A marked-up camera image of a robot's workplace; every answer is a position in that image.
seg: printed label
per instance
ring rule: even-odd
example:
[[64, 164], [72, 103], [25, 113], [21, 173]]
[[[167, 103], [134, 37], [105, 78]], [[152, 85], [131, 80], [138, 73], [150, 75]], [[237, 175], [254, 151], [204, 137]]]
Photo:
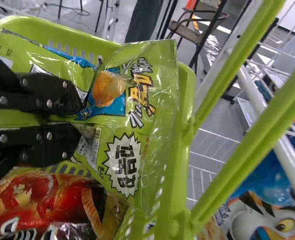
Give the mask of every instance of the printed label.
[[98, 150], [100, 146], [101, 132], [100, 127], [83, 128], [82, 136], [77, 146], [77, 153], [86, 157], [88, 164], [96, 169]]
[[81, 89], [79, 89], [77, 86], [75, 87], [76, 91], [79, 95], [79, 98], [81, 99], [82, 103], [84, 103], [84, 100], [86, 99], [88, 92], [87, 91], [82, 91]]
[[107, 167], [105, 175], [109, 176], [111, 187], [126, 198], [134, 197], [140, 177], [141, 142], [134, 133], [130, 136], [124, 133], [121, 138], [114, 136], [113, 142], [107, 146], [108, 159], [102, 164]]
[[47, 75], [52, 75], [49, 71], [44, 70], [42, 67], [33, 64], [30, 70], [30, 73], [38, 73], [38, 74], [47, 74]]

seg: green shopping basket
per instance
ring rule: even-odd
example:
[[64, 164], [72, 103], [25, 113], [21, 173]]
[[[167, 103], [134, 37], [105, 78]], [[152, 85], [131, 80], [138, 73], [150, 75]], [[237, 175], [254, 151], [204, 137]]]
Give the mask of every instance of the green shopping basket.
[[[151, 174], [155, 176], [155, 182], [138, 190], [114, 239], [192, 239], [295, 119], [294, 71], [195, 207], [192, 210], [186, 208], [191, 141], [284, 2], [263, 1], [195, 114], [192, 113], [195, 75], [186, 65], [178, 64], [180, 111], [176, 114], [170, 140], [172, 149], [164, 166], [153, 168]], [[85, 57], [94, 64], [98, 63], [99, 58], [108, 58], [110, 53], [121, 47], [117, 43], [36, 17], [10, 16], [0, 20], [0, 27], [71, 55]]]

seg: green snack bag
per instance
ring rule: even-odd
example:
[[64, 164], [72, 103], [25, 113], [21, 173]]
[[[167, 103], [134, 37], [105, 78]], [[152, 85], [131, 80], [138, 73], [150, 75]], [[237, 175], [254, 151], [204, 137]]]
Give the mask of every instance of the green snack bag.
[[[43, 73], [71, 81], [75, 86], [83, 104], [86, 102], [88, 91], [96, 73], [96, 67], [86, 59], [70, 56], [65, 52], [42, 45], [34, 40], [0, 28], [0, 59], [15, 73]], [[30, 125], [33, 117], [24, 117], [16, 122], [17, 110], [6, 110], [9, 118], [13, 119], [13, 126]]]
[[87, 107], [64, 119], [82, 133], [72, 160], [109, 192], [134, 197], [146, 161], [157, 166], [154, 157], [167, 143], [178, 108], [177, 86], [173, 40], [130, 43], [115, 51], [99, 68]]

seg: gray floor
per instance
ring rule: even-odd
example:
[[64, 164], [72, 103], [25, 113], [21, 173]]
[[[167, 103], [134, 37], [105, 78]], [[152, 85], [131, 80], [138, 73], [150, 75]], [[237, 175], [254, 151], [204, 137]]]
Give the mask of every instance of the gray floor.
[[[58, 0], [51, 0], [48, 2], [58, 3]], [[183, 12], [182, 7], [185, 6], [186, 2], [186, 0], [178, 1], [172, 19], [178, 19]], [[115, 27], [113, 41], [120, 44], [124, 42], [135, 3], [135, 0], [121, 1], [118, 15], [119, 21]], [[98, 31], [95, 33], [94, 28], [97, 22], [99, 6], [100, 1], [88, 0], [84, 9], [90, 12], [90, 16], [79, 16], [74, 12], [66, 13], [64, 10], [61, 19], [58, 19], [58, 8], [54, 6], [49, 6], [46, 11], [42, 9], [40, 13], [38, 11], [33, 12], [33, 14], [38, 15], [40, 18], [100, 37], [102, 36], [106, 8], [104, 3]], [[230, 28], [232, 22], [233, 19], [226, 22], [224, 26]], [[152, 39], [155, 38], [158, 29], [159, 26], [157, 25]], [[228, 36], [227, 34], [222, 34], [220, 31], [216, 31], [213, 34], [216, 36], [219, 44], [223, 44]], [[195, 47], [196, 46], [193, 43], [184, 39], [177, 51], [177, 59], [188, 65], [195, 52]], [[196, 76], [196, 83], [195, 86], [191, 86], [192, 88], [194, 87], [194, 89], [200, 85], [201, 79], [204, 77], [204, 73], [202, 71], [203, 65], [200, 58], [198, 59], [197, 68], [198, 72]], [[197, 200], [202, 195], [203, 190], [205, 190], [210, 184], [211, 178], [215, 177], [215, 174], [218, 173], [224, 162], [229, 158], [232, 150], [238, 145], [238, 141], [241, 141], [243, 137], [243, 129], [239, 123], [236, 113], [233, 111], [230, 103], [222, 99], [218, 101], [214, 110], [211, 112], [210, 116], [206, 119], [201, 128], [203, 130], [199, 130], [191, 145], [191, 167], [189, 169], [187, 197], [193, 200], [187, 201], [187, 205], [189, 207], [192, 207], [195, 202], [194, 200]]]

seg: black pole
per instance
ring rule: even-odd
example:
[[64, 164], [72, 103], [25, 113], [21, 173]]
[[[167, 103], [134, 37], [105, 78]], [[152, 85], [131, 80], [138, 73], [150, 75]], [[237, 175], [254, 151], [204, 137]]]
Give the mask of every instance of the black pole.
[[159, 29], [158, 29], [158, 32], [157, 32], [157, 35], [156, 35], [156, 39], [159, 38], [160, 32], [161, 32], [163, 24], [164, 24], [164, 20], [166, 19], [166, 16], [167, 16], [169, 8], [170, 8], [170, 5], [171, 5], [171, 0], [168, 1], [168, 4], [166, 6], [165, 13], [163, 15], [161, 25], [159, 26]]
[[164, 36], [165, 36], [165, 34], [167, 32], [167, 29], [168, 29], [168, 26], [170, 24], [171, 18], [173, 16], [173, 12], [176, 9], [177, 4], [178, 4], [178, 0], [174, 0], [173, 3], [172, 3], [171, 9], [169, 10], [169, 13], [168, 13], [168, 16], [167, 16], [167, 19], [166, 19], [162, 34], [159, 37], [159, 39], [164, 39]]
[[63, 1], [63, 0], [59, 0], [58, 15], [57, 15], [57, 18], [58, 18], [58, 19], [59, 19], [60, 16], [61, 16], [62, 1]]
[[194, 55], [193, 55], [193, 57], [192, 57], [189, 65], [188, 65], [190, 68], [192, 68], [193, 65], [195, 64], [196, 59], [199, 56], [199, 53], [201, 52], [204, 44], [206, 43], [206, 40], [208, 39], [208, 37], [209, 37], [209, 35], [210, 35], [213, 27], [214, 27], [214, 24], [216, 23], [217, 19], [219, 18], [219, 16], [220, 16], [220, 14], [221, 14], [221, 12], [222, 12], [222, 10], [223, 10], [223, 8], [224, 8], [224, 6], [225, 6], [226, 3], [227, 3], [227, 0], [222, 0], [221, 1], [221, 4], [218, 6], [218, 9], [217, 9], [214, 17], [212, 18], [211, 23], [209, 24], [208, 28], [206, 29], [206, 32], [204, 34], [204, 37], [202, 38], [201, 42], [197, 46], [197, 49], [196, 49], [196, 51], [195, 51], [195, 53], [194, 53]]
[[98, 16], [97, 16], [97, 20], [96, 20], [96, 26], [95, 26], [95, 32], [98, 31], [98, 26], [99, 26], [99, 21], [100, 21], [100, 17], [101, 17], [101, 12], [102, 12], [102, 7], [103, 7], [103, 1], [104, 0], [99, 0], [101, 1], [101, 5], [99, 6], [99, 11], [98, 11]]

